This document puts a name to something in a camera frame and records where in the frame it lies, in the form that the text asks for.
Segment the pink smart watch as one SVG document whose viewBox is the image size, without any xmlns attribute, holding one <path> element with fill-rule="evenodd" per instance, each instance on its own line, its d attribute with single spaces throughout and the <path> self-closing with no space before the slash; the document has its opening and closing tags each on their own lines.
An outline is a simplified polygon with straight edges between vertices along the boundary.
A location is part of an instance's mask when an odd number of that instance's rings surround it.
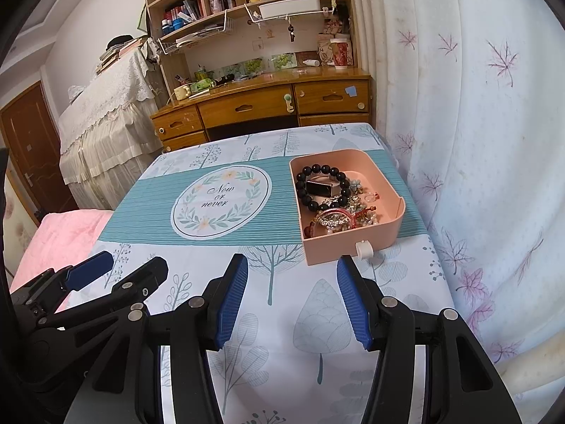
<svg viewBox="0 0 565 424">
<path fill-rule="evenodd" d="M 310 196 L 318 196 L 324 198 L 331 198 L 341 195 L 341 185 L 339 182 L 331 180 L 313 180 L 309 179 L 305 182 L 305 189 Z"/>
</svg>

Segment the pink blanket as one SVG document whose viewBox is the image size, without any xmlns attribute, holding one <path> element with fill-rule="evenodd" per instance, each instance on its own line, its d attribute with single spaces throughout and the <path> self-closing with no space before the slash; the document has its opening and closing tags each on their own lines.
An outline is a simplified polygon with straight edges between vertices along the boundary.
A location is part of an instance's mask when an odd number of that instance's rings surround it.
<svg viewBox="0 0 565 424">
<path fill-rule="evenodd" d="M 58 271 L 88 258 L 112 214 L 76 210 L 45 216 L 20 260 L 10 291 L 13 293 L 50 268 Z"/>
</svg>

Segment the brown wooden door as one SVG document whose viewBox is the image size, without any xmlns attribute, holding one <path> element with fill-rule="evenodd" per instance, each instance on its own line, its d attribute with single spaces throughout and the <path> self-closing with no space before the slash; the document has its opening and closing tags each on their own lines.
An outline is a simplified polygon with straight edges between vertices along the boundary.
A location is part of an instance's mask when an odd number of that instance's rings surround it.
<svg viewBox="0 0 565 424">
<path fill-rule="evenodd" d="M 1 131 L 15 171 L 38 212 L 77 209 L 60 171 L 60 140 L 39 81 L 1 109 Z"/>
</svg>

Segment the lace covered piano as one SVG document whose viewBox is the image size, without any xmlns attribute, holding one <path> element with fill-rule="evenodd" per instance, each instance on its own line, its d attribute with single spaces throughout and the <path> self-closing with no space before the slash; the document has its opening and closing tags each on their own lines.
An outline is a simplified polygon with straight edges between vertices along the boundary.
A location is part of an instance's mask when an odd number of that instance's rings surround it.
<svg viewBox="0 0 565 424">
<path fill-rule="evenodd" d="M 59 168 L 79 208 L 116 209 L 161 153 L 151 116 L 166 98 L 144 46 L 94 78 L 60 115 Z"/>
</svg>

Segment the white mug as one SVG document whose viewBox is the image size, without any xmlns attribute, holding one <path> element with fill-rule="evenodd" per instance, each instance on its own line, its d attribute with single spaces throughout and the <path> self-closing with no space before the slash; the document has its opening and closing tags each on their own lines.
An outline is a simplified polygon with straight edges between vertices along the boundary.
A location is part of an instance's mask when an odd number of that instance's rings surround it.
<svg viewBox="0 0 565 424">
<path fill-rule="evenodd" d="M 177 101 L 183 101 L 191 97 L 191 88 L 188 84 L 182 84 L 176 87 L 173 91 Z"/>
</svg>

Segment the pink drawer tray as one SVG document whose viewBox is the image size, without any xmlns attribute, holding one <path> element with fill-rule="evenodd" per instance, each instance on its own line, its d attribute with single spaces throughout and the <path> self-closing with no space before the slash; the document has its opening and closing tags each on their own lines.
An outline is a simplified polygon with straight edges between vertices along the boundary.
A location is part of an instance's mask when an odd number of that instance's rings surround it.
<svg viewBox="0 0 565 424">
<path fill-rule="evenodd" d="M 384 174 L 384 166 L 360 149 L 338 149 L 289 163 L 305 261 L 317 265 L 352 255 L 371 258 L 397 240 L 407 202 Z M 339 182 L 340 196 L 310 196 L 305 182 Z"/>
</svg>

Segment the wooden desk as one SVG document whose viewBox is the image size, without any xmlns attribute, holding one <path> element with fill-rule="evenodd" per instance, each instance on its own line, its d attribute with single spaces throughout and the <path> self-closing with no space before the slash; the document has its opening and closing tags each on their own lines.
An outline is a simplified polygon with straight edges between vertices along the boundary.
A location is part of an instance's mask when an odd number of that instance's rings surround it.
<svg viewBox="0 0 565 424">
<path fill-rule="evenodd" d="M 309 67 L 232 82 L 151 116 L 164 151 L 318 124 L 370 123 L 373 80 L 365 71 Z"/>
</svg>

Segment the wooden bookshelf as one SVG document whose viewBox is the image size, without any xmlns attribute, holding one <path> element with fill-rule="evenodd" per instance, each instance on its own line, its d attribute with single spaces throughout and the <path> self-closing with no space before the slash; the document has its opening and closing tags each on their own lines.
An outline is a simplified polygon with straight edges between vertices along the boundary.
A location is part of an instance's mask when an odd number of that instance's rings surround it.
<svg viewBox="0 0 565 424">
<path fill-rule="evenodd" d="M 145 0 L 159 66 L 172 94 L 206 73 L 250 77 L 327 63 L 327 41 L 352 32 L 353 0 L 320 0 L 318 12 L 263 19 L 260 6 L 280 0 Z"/>
</svg>

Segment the red patterned cup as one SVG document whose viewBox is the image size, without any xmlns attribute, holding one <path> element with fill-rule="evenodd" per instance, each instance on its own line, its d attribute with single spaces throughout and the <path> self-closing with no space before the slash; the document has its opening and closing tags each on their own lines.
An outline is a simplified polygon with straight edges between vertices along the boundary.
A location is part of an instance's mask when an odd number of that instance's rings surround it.
<svg viewBox="0 0 565 424">
<path fill-rule="evenodd" d="M 347 60 L 347 40 L 338 39 L 337 37 L 331 39 L 331 51 L 335 69 L 347 69 L 349 66 L 349 61 Z"/>
</svg>

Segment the white storage box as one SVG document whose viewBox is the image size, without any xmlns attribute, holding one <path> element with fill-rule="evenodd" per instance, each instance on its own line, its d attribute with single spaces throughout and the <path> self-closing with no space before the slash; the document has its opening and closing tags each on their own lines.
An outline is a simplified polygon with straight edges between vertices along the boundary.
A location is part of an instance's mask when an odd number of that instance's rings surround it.
<svg viewBox="0 0 565 424">
<path fill-rule="evenodd" d="M 320 9 L 320 0 L 280 0 L 260 6 L 263 19 L 302 12 L 318 12 Z"/>
</svg>

